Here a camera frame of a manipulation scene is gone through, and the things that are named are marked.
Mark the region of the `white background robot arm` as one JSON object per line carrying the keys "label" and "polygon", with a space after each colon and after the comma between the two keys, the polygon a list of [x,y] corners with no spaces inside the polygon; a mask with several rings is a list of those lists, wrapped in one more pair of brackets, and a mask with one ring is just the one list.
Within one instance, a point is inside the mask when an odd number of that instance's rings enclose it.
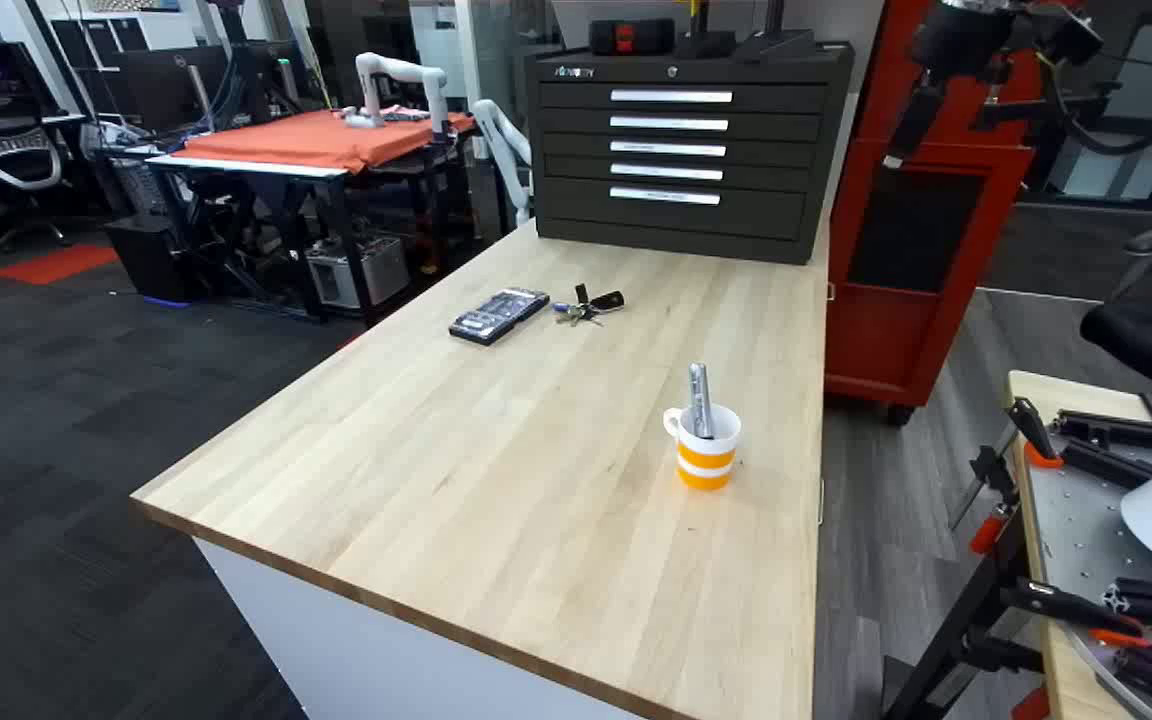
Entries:
{"label": "white background robot arm", "polygon": [[[444,100],[444,70],[432,65],[414,65],[414,59],[395,59],[395,57],[379,57],[379,52],[359,52],[353,59],[357,81],[359,81],[359,105],[345,109],[345,125],[353,130],[386,130],[391,120],[424,120],[432,134],[450,134],[450,100]],[[379,84],[404,84],[418,90],[424,95],[424,109],[386,109],[379,105]]]}

